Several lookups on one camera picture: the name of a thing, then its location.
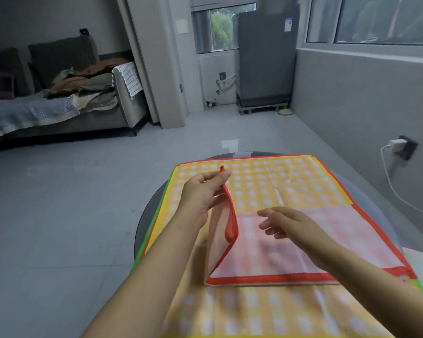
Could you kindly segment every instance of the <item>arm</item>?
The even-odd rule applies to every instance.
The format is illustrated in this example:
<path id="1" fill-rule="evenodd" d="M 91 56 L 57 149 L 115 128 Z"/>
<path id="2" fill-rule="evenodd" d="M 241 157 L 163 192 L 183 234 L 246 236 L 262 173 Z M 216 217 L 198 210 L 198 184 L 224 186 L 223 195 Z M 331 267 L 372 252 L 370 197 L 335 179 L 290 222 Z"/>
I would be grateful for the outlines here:
<path id="1" fill-rule="evenodd" d="M 223 199 L 222 185 L 229 176 L 228 172 L 203 173 L 186 182 L 171 221 L 82 338 L 153 338 L 162 334 L 199 230 L 207 221 L 208 210 Z"/>
<path id="2" fill-rule="evenodd" d="M 317 267 L 336 278 L 395 337 L 423 337 L 423 294 L 344 248 L 300 211 L 273 208 L 260 229 L 290 238 Z"/>

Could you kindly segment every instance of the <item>window glass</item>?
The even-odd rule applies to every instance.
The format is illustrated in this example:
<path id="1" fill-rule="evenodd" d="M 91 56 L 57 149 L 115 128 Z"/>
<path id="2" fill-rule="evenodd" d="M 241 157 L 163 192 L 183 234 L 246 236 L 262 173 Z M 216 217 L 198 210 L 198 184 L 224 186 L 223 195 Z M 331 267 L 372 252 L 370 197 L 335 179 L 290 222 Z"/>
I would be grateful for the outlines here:
<path id="1" fill-rule="evenodd" d="M 336 0 L 312 0 L 309 32 L 310 43 L 327 43 L 333 30 L 333 11 Z"/>
<path id="2" fill-rule="evenodd" d="M 423 45 L 423 0 L 343 0 L 336 42 Z"/>
<path id="3" fill-rule="evenodd" d="M 236 16 L 239 13 L 255 11 L 256 8 L 257 4 L 246 4 L 193 12 L 197 53 L 237 49 L 238 43 L 234 38 Z"/>

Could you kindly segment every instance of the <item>hand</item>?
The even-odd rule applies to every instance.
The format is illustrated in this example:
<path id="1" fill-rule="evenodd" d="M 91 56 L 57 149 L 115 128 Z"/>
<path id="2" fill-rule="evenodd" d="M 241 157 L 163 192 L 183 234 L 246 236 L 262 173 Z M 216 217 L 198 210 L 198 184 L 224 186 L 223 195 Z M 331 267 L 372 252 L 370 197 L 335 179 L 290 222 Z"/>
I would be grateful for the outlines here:
<path id="1" fill-rule="evenodd" d="M 259 224 L 265 234 L 274 235 L 275 239 L 291 239 L 318 268 L 329 271 L 329 258 L 341 246 L 308 215 L 286 207 L 264 209 L 257 214 L 268 217 Z"/>
<path id="2" fill-rule="evenodd" d="M 197 221 L 198 225 L 203 227 L 207 222 L 208 210 L 225 200 L 222 186 L 231 174 L 231 171 L 217 171 L 193 176 L 185 183 L 176 213 Z"/>

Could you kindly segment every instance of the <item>round table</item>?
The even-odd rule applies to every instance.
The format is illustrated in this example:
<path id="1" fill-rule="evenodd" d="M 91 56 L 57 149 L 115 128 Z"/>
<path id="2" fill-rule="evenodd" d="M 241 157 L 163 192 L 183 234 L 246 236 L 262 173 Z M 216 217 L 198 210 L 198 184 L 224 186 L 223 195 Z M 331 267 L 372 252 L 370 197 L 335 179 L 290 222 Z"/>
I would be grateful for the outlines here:
<path id="1" fill-rule="evenodd" d="M 246 153 L 228 153 L 228 154 L 221 154 L 217 156 L 213 156 L 207 160 L 214 160 L 214 159 L 230 159 L 230 158 L 243 158 L 243 157 L 257 157 L 257 156 L 278 156 L 280 154 L 277 153 L 269 153 L 269 152 L 246 152 Z M 390 238 L 391 242 L 400 250 L 401 245 L 398 240 L 398 236 L 395 233 L 395 229 L 393 228 L 392 224 L 389 220 L 384 216 L 382 211 L 377 207 L 375 203 L 365 194 L 363 193 L 357 186 L 355 186 L 352 182 L 348 179 L 340 176 L 339 174 L 333 172 L 335 177 L 341 181 L 345 189 L 350 193 L 351 197 L 355 200 L 355 202 L 361 207 L 363 211 L 367 213 L 368 216 L 372 218 L 385 232 L 385 234 Z M 141 244 L 144 242 L 144 237 L 146 236 L 146 232 L 149 229 L 152 219 L 157 211 L 158 204 L 163 197 L 163 192 L 168 184 L 166 181 L 158 190 L 154 193 L 151 200 L 147 204 L 142 216 L 139 220 L 138 228 L 136 229 L 135 235 L 135 247 L 134 253 L 135 258 L 138 254 L 138 251 L 141 247 Z"/>

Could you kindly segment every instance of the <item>gray appliance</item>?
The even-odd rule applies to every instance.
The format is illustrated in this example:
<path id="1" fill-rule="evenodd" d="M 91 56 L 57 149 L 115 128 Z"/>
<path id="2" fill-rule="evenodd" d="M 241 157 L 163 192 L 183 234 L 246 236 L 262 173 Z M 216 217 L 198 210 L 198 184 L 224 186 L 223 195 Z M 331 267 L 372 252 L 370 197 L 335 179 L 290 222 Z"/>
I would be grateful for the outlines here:
<path id="1" fill-rule="evenodd" d="M 262 8 L 238 15 L 235 65 L 240 114 L 251 113 L 254 108 L 290 104 L 299 14 L 297 0 L 289 0 L 277 14 Z"/>

